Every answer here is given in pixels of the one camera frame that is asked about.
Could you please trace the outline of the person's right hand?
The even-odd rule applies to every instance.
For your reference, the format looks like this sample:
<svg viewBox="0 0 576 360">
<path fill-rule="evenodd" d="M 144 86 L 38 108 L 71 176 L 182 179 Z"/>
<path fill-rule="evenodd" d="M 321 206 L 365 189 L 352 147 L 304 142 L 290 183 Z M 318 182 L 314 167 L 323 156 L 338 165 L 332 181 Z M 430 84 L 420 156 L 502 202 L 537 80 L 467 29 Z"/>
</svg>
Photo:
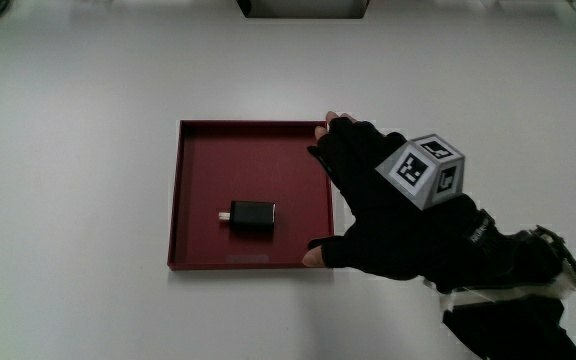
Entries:
<svg viewBox="0 0 576 360">
<path fill-rule="evenodd" d="M 347 114 L 328 112 L 315 130 L 316 158 L 355 218 L 342 236 L 314 239 L 303 257 L 307 267 L 354 268 L 390 278 L 422 276 L 441 292 L 482 285 L 510 271 L 516 243 L 462 194 L 420 210 L 376 172 L 405 142 L 392 132 Z"/>
</svg>

